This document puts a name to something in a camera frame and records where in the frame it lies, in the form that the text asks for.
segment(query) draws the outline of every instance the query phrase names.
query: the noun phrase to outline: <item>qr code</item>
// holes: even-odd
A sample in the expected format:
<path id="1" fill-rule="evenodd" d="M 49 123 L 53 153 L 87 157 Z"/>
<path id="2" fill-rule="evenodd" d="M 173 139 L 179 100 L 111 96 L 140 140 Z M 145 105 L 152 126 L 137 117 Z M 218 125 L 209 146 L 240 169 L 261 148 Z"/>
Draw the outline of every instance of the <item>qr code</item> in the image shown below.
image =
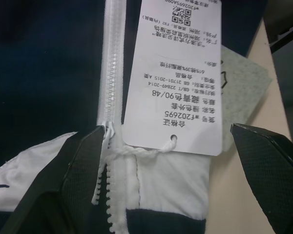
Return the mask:
<path id="1" fill-rule="evenodd" d="M 184 24 L 185 26 L 191 26 L 191 14 L 191 10 L 174 6 L 171 21 L 174 23 Z"/>

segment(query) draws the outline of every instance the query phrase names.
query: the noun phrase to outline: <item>zipper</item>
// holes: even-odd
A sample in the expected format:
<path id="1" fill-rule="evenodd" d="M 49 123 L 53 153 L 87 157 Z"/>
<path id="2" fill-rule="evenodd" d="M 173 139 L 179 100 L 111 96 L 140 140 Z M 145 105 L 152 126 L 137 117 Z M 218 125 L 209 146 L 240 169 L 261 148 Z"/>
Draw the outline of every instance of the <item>zipper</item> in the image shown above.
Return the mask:
<path id="1" fill-rule="evenodd" d="M 126 22 L 126 0 L 105 0 L 103 52 L 97 124 L 105 127 L 97 185 L 92 203 L 97 204 L 101 176 L 106 165 L 107 214 L 110 231 L 128 233 L 126 227 L 125 162 L 108 160 L 108 149 L 123 146 L 121 117 L 123 106 L 123 65 Z"/>
<path id="2" fill-rule="evenodd" d="M 106 0 L 98 124 L 121 124 L 125 21 L 126 0 Z"/>

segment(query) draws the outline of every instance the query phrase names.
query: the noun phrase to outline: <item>hang tag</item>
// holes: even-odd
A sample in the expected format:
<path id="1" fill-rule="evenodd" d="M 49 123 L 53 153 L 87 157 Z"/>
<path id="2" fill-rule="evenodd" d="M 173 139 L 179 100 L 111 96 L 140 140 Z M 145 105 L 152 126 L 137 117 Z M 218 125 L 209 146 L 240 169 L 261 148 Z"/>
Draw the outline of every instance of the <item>hang tag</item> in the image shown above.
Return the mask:
<path id="1" fill-rule="evenodd" d="M 217 156 L 222 151 L 221 1 L 143 0 L 124 142 Z"/>

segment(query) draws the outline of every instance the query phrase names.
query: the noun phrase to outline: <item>white string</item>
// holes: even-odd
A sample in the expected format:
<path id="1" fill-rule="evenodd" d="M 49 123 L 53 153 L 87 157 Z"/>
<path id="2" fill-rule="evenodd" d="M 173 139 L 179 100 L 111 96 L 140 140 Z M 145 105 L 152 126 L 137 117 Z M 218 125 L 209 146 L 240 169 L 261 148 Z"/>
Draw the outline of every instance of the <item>white string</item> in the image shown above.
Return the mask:
<path id="1" fill-rule="evenodd" d="M 129 145 L 125 145 L 121 148 L 110 150 L 110 153 L 106 156 L 106 160 L 113 160 L 118 156 L 136 155 L 138 157 L 151 158 L 157 156 L 158 153 L 166 153 L 176 148 L 177 137 L 172 136 L 171 140 L 167 142 L 160 150 L 146 150 L 143 148 L 135 148 Z"/>
<path id="2" fill-rule="evenodd" d="M 105 127 L 105 137 L 112 138 L 115 131 L 112 122 L 103 122 L 102 125 Z M 139 157 L 155 157 L 158 153 L 166 153 L 172 151 L 176 148 L 177 145 L 177 136 L 172 135 L 170 141 L 168 141 L 161 149 L 159 150 L 146 150 L 140 147 L 132 147 L 129 145 L 125 145 L 118 149 L 107 149 L 105 152 L 105 159 L 112 160 L 117 156 L 125 156 L 125 155 L 136 155 Z"/>

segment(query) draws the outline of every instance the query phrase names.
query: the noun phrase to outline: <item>table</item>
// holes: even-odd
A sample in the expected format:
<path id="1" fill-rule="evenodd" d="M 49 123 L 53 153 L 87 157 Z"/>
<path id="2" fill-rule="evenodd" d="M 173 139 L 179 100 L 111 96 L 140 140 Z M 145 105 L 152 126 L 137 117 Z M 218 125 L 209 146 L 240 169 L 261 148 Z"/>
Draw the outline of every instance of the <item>table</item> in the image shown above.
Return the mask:
<path id="1" fill-rule="evenodd" d="M 290 138 L 263 22 L 253 42 L 249 59 L 268 70 L 272 83 L 247 124 L 266 128 Z M 247 183 L 234 145 L 228 152 L 214 157 L 211 163 L 206 233 L 274 234 Z"/>

